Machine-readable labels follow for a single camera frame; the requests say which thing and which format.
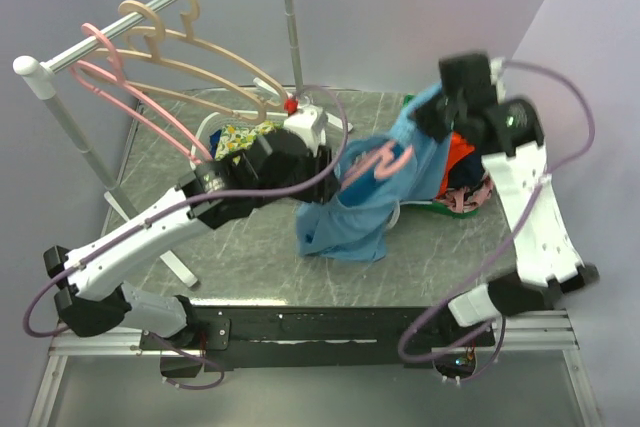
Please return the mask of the light blue shorts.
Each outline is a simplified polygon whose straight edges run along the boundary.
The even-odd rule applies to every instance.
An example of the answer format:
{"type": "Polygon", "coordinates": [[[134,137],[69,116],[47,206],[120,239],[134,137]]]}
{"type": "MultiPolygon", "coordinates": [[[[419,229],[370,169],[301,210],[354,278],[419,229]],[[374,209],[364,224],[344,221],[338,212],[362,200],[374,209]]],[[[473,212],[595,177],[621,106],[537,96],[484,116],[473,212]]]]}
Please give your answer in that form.
{"type": "Polygon", "coordinates": [[[300,256],[372,262],[386,255],[385,232],[394,210],[420,185],[434,184],[425,180],[425,172],[436,148],[444,146],[450,136],[437,142],[417,129],[413,118],[414,98],[402,108],[389,130],[347,142],[334,169],[340,189],[330,201],[303,204],[298,208],[296,237],[300,256]],[[413,156],[404,168],[386,180],[370,178],[343,190],[341,183],[347,170],[388,141],[413,147],[413,156]]]}

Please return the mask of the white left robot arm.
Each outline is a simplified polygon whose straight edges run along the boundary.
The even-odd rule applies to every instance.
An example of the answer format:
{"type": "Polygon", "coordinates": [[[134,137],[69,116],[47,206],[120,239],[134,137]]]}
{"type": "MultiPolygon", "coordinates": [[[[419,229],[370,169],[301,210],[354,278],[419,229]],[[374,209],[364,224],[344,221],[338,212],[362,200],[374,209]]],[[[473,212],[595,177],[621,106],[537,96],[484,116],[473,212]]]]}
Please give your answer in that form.
{"type": "Polygon", "coordinates": [[[151,207],[104,237],[72,250],[44,255],[60,320],[79,337],[115,327],[146,330],[174,347],[188,348],[203,323],[184,296],[140,290],[127,275],[177,245],[282,198],[324,203],[339,189],[338,154],[277,129],[247,149],[204,161],[151,207]]]}

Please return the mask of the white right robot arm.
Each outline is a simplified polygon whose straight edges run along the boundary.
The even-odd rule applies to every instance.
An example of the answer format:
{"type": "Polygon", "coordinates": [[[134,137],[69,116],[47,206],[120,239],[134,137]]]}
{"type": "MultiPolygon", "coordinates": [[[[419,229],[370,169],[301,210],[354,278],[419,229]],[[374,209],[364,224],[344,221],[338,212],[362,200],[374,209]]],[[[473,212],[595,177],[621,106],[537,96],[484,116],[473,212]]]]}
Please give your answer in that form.
{"type": "Polygon", "coordinates": [[[442,59],[439,68],[445,96],[440,109],[453,114],[457,131],[481,153],[510,228],[509,236],[478,271],[484,273],[508,247],[516,254],[512,271],[484,282],[473,274],[408,329],[415,333],[447,311],[437,323],[438,334],[445,343],[456,346],[471,336],[476,324],[550,310],[563,295],[598,281],[597,268],[584,262],[573,246],[552,186],[557,170],[592,147],[595,119],[574,82],[531,62],[490,59],[473,52],[442,59]],[[501,77],[509,68],[549,77],[575,96],[587,123],[582,147],[556,163],[548,161],[536,107],[522,96],[508,98],[504,93],[501,77]]]}

